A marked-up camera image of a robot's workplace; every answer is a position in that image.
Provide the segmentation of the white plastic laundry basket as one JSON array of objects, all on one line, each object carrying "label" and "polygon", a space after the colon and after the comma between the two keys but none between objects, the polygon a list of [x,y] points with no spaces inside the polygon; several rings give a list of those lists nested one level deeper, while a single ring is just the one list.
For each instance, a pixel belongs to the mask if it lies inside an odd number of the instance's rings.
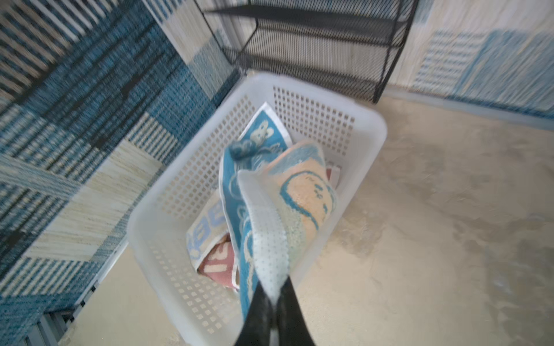
[{"label": "white plastic laundry basket", "polygon": [[257,73],[228,94],[134,209],[127,235],[164,310],[190,345],[232,345],[242,327],[239,298],[194,270],[186,231],[212,195],[224,148],[262,105],[270,105],[294,141],[311,138],[340,167],[338,206],[293,269],[299,285],[336,229],[388,134],[375,110],[285,75]]}]

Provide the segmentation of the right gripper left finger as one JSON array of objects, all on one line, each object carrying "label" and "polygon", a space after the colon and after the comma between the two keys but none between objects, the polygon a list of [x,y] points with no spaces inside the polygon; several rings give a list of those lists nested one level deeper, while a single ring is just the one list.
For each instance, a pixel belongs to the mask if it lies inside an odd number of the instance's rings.
[{"label": "right gripper left finger", "polygon": [[274,307],[259,283],[235,346],[270,346]]}]

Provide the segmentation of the blue bunny pattern towel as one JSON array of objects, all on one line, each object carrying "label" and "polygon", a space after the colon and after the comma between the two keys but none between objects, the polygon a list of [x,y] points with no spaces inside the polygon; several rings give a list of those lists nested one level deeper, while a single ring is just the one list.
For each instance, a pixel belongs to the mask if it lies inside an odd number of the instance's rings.
[{"label": "blue bunny pattern towel", "polygon": [[260,285],[271,302],[338,203],[321,146],[294,142],[268,103],[225,148],[219,191],[248,315]]}]

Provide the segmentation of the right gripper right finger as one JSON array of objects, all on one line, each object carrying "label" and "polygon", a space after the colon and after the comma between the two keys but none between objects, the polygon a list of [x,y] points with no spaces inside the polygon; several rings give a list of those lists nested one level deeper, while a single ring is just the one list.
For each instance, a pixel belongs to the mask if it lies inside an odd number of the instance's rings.
[{"label": "right gripper right finger", "polygon": [[302,315],[291,278],[281,288],[276,305],[278,344],[280,346],[315,346]]}]

